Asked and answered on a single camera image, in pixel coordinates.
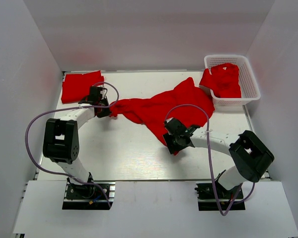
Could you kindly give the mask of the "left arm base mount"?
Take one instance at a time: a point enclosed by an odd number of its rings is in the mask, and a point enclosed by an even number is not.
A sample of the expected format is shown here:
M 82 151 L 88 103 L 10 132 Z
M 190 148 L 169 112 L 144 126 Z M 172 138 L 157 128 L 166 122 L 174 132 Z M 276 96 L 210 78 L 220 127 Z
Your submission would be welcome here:
M 78 185 L 67 182 L 63 199 L 63 210 L 110 210 L 115 196 L 115 182 L 101 182 L 97 186 Z

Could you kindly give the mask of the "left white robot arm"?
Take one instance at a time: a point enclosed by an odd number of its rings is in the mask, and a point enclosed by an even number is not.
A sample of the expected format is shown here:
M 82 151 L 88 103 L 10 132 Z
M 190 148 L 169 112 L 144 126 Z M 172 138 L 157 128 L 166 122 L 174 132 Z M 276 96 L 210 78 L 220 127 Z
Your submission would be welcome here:
M 79 154 L 78 130 L 94 117 L 110 115 L 107 89 L 91 86 L 89 94 L 79 101 L 79 108 L 59 119 L 48 119 L 45 127 L 43 155 L 60 166 L 64 173 L 72 176 L 70 181 L 78 183 L 78 192 L 85 198 L 94 195 L 92 175 L 82 165 Z

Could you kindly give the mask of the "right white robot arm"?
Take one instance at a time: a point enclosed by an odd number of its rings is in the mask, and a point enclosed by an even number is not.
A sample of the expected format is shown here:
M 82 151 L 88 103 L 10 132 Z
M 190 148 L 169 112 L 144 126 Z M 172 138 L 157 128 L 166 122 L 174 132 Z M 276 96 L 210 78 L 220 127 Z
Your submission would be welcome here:
M 170 154 L 187 147 L 206 148 L 231 156 L 234 166 L 216 179 L 215 194 L 221 198 L 246 181 L 257 183 L 274 161 L 273 153 L 257 137 L 245 130 L 239 135 L 225 134 L 192 125 L 186 127 L 176 118 L 164 122 L 167 133 L 163 135 Z

